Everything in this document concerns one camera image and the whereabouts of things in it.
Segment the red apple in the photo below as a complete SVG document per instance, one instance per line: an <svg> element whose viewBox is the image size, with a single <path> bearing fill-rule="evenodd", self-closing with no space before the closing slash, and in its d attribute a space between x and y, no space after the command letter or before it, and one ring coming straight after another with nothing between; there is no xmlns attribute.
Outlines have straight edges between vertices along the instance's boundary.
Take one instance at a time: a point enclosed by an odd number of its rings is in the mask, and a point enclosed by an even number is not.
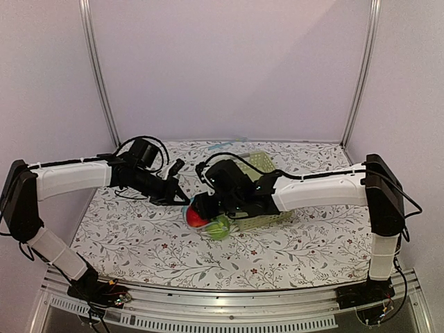
<svg viewBox="0 0 444 333"><path fill-rule="evenodd" d="M202 219L192 206L187 208L185 219L188 226L192 228L201 228L209 223L208 220Z"/></svg>

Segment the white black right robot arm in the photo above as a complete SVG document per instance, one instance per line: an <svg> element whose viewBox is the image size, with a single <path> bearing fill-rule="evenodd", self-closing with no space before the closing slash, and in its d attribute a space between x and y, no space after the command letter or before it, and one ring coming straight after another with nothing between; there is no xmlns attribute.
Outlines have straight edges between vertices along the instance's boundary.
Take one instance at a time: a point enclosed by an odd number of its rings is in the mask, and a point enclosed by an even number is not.
<svg viewBox="0 0 444 333"><path fill-rule="evenodd" d="M372 233L370 266L364 282L336 289L339 307L347 309L390 300L395 295L391 271L398 269L396 252L409 239L406 220L422 214L422 207L407 195L400 181L377 154L337 171L291 175L283 170L250 178L239 166L245 159L219 153L218 162L196 167L207 191L195 195L189 208L205 221L221 214L235 219L274 216L304 207L356 205L367 207Z"/></svg>

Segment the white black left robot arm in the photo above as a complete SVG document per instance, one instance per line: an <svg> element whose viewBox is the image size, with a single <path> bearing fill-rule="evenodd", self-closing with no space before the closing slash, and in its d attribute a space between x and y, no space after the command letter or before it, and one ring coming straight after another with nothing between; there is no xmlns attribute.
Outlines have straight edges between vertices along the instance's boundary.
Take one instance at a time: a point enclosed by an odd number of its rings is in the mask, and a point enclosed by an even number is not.
<svg viewBox="0 0 444 333"><path fill-rule="evenodd" d="M180 188L181 159L171 162L166 146L147 135L126 141L127 151L44 164L15 160L1 192L1 220L31 261L40 258L68 281L68 294L101 308L121 308L130 301L128 288L116 279L99 281L94 267L45 227L38 204L48 198L83 189L133 189L157 206L186 206L190 199Z"/></svg>

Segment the clear blue zip top bag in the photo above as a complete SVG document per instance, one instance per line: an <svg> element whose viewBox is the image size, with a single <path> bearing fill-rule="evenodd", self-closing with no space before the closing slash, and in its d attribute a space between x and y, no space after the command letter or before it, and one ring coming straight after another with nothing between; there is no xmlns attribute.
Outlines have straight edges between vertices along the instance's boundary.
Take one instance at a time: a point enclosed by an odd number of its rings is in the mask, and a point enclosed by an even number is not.
<svg viewBox="0 0 444 333"><path fill-rule="evenodd" d="M210 220L199 217L196 210L191 206L194 197L190 199L190 205L182 208L182 217L185 224L202 236L220 241L230 234L230 219L222 214Z"/></svg>

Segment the green apple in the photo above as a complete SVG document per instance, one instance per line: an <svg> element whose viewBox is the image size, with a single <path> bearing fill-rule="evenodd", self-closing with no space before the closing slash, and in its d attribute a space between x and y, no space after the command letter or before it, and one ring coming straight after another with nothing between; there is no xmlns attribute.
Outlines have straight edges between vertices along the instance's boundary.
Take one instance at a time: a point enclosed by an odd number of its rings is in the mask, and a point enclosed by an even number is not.
<svg viewBox="0 0 444 333"><path fill-rule="evenodd" d="M230 233L230 221L226 216L218 216L211 225L207 227L207 232L211 238L222 240Z"/></svg>

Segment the light green perforated plastic basket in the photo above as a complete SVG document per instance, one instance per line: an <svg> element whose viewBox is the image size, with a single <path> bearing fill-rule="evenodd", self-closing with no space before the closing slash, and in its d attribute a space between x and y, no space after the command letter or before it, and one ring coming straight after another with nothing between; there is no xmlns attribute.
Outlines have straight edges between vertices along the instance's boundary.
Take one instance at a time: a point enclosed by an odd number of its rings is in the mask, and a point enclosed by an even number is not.
<svg viewBox="0 0 444 333"><path fill-rule="evenodd" d="M240 157L247 161L247 163L253 165L256 169L264 173L272 172L277 168L268 153L264 151L244 153L241 154ZM261 176L258 171L255 171L252 167L247 166L239 160L236 161L236 164L252 181L258 180ZM293 212L283 212L279 215L266 215L256 216L248 219L237 219L234 223L237 225L239 231L245 232L248 230L270 225L271 223L277 223L286 219L290 219L292 215Z"/></svg>

